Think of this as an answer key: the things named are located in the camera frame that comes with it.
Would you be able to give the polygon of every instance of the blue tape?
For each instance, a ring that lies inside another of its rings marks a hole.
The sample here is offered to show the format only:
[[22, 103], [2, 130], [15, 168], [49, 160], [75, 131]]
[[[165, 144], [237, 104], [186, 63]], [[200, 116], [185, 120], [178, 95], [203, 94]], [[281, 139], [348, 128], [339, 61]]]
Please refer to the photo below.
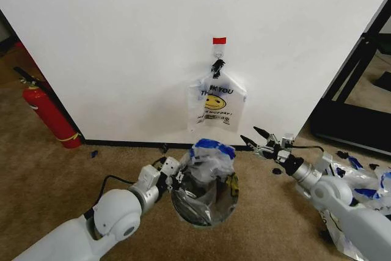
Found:
[[221, 144], [221, 145], [218, 147], [218, 149], [219, 149], [222, 153], [229, 155], [229, 157], [231, 158], [231, 160], [235, 158], [235, 149], [232, 148], [231, 146], [227, 146], [227, 145]]
[[217, 142], [217, 141], [214, 141], [214, 140], [209, 140], [209, 139], [201, 139], [199, 140], [195, 145], [194, 147], [195, 148], [211, 148], [211, 149], [215, 149], [220, 143]]
[[375, 196], [376, 194], [376, 190], [375, 189], [354, 189], [357, 193], [361, 194], [361, 195], [364, 195], [364, 196], [367, 196], [368, 198], [374, 198], [375, 199], [378, 199], [379, 198], [379, 195], [377, 195], [377, 197]]
[[386, 179], [386, 177], [387, 177], [387, 178], [391, 178], [391, 172], [385, 172], [385, 173], [383, 173], [383, 174], [381, 175], [381, 178], [380, 178], [380, 187], [381, 187], [382, 189], [384, 189], [384, 184], [383, 184], [383, 182], [384, 182], [384, 180]]
[[352, 156], [349, 156], [348, 157], [348, 159], [349, 159], [349, 162], [350, 162], [350, 164], [352, 165], [352, 167], [354, 168], [354, 169], [364, 169], [363, 167], [362, 167], [362, 165], [359, 163], [359, 161], [357, 160], [357, 158], [354, 158], [354, 157], [352, 157]]
[[227, 154], [230, 159], [235, 158], [235, 149], [229, 145], [221, 144], [220, 142], [201, 139], [190, 149], [190, 157], [194, 157], [194, 148], [208, 148], [208, 149], [218, 149], [220, 152]]

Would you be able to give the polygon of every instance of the fire extinguisher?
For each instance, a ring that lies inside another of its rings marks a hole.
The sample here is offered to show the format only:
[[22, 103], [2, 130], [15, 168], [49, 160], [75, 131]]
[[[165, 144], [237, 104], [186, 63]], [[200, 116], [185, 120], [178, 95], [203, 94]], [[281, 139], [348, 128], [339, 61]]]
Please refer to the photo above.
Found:
[[23, 98], [53, 132], [65, 148], [76, 148], [81, 145], [80, 134], [69, 124], [59, 108], [54, 104], [48, 87], [44, 82], [34, 79], [19, 67], [14, 68], [28, 83], [23, 91]]

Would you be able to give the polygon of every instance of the white wall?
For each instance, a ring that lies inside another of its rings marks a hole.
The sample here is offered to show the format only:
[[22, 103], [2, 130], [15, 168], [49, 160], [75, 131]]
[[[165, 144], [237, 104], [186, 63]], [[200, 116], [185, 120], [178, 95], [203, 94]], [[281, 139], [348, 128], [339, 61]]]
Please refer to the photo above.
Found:
[[[0, 0], [87, 139], [194, 142], [186, 86], [228, 37], [239, 133], [297, 133], [383, 0]], [[199, 136], [241, 144], [239, 136]]]

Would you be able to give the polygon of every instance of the smiley face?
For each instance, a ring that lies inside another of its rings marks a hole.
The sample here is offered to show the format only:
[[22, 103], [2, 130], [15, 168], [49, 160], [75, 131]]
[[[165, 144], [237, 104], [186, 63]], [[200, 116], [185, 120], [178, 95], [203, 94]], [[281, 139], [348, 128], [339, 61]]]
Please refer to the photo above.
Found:
[[205, 108], [218, 110], [224, 108], [226, 105], [226, 102], [222, 98], [215, 95], [208, 95], [206, 98]]

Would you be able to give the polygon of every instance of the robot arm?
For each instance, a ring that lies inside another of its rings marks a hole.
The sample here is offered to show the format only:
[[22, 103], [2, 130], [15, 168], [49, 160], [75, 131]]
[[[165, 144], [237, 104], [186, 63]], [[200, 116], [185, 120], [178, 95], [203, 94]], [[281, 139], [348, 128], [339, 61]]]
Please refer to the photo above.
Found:
[[108, 191], [88, 212], [61, 224], [14, 260], [100, 260], [118, 242], [135, 233], [141, 216], [180, 182], [179, 168], [179, 162], [172, 157], [165, 160], [160, 170], [144, 166], [137, 183], [129, 190]]
[[385, 260], [391, 255], [391, 222], [380, 212], [368, 208], [350, 207], [353, 199], [350, 187], [340, 178], [323, 175], [332, 162], [330, 154], [323, 152], [314, 164], [291, 154], [294, 137], [286, 134], [281, 144], [273, 134], [254, 127], [267, 143], [260, 146], [247, 137], [243, 141], [260, 158], [272, 159], [297, 181], [298, 191], [318, 210], [329, 210], [351, 242], [369, 260]]

